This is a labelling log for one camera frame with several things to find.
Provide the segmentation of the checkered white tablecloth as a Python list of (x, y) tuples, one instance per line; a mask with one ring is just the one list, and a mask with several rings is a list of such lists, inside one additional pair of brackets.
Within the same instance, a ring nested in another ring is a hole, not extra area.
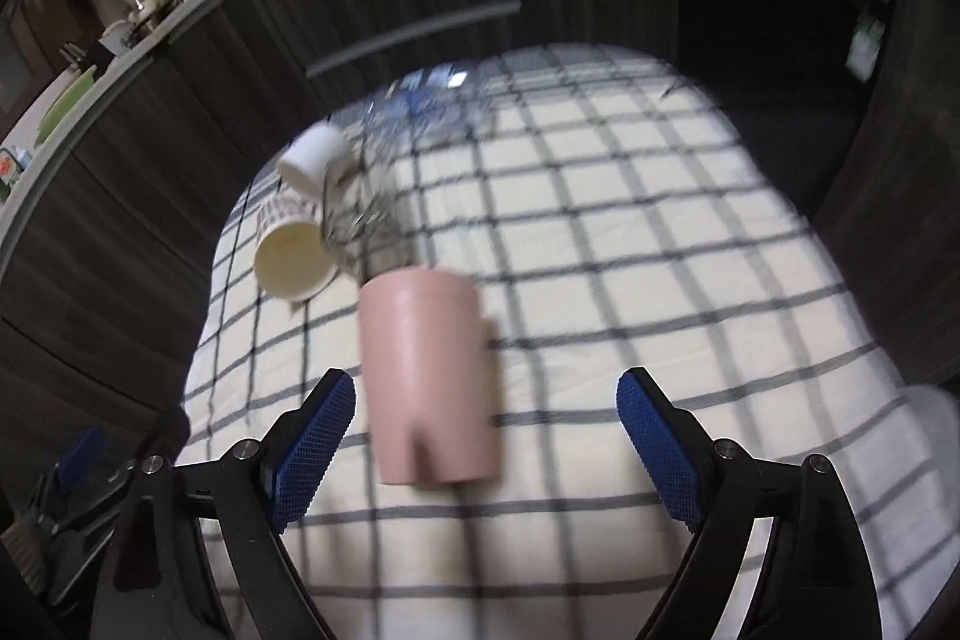
[(550, 47), (485, 65), (491, 120), (398, 158), (418, 260), (491, 328), (503, 466), (386, 486), (353, 420), (285, 533), (343, 638), (631, 638), (688, 533), (615, 411), (641, 365), (758, 458), (832, 460), (890, 638), (955, 569), (932, 438), (841, 276), (719, 107), (654, 58)]

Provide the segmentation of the smoky clear glass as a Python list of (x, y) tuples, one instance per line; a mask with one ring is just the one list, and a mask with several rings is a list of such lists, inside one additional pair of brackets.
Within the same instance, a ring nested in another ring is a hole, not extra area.
[(409, 216), (389, 161), (364, 156), (336, 179), (327, 177), (320, 225), (338, 268), (359, 286), (415, 263)]

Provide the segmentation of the pink ceramic cup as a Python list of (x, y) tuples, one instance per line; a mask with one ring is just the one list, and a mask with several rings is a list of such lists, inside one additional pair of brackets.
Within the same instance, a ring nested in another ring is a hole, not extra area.
[(381, 481), (439, 486), (500, 470), (493, 364), (477, 287), (439, 268), (359, 289), (359, 357)]

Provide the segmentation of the green plate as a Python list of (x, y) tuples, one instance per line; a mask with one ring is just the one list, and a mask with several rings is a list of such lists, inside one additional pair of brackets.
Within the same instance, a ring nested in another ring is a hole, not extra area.
[(89, 67), (76, 80), (71, 81), (68, 88), (60, 92), (59, 97), (44, 113), (43, 120), (37, 127), (37, 146), (41, 146), (52, 135), (52, 131), (65, 119), (65, 115), (93, 88), (94, 81), (96, 81), (96, 68)]

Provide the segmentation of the white paper cup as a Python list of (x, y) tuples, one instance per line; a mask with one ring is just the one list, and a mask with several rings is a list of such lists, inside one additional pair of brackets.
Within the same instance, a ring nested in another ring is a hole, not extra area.
[(337, 125), (317, 122), (304, 130), (278, 158), (278, 177), (299, 195), (313, 200), (342, 181), (352, 170), (355, 156)]

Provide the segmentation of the patterned paper cup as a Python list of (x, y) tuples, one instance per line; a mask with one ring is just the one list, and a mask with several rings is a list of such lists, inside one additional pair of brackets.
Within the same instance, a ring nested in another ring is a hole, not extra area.
[(313, 203), (293, 191), (267, 198), (257, 214), (254, 250), (254, 275), (262, 291), (282, 301), (307, 301), (334, 279), (335, 271)]

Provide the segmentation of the green white sticker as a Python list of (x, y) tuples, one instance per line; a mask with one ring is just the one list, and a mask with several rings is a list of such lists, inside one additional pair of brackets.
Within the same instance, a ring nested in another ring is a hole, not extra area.
[(884, 44), (885, 25), (872, 14), (862, 13), (854, 26), (846, 68), (861, 83), (867, 83), (877, 65)]

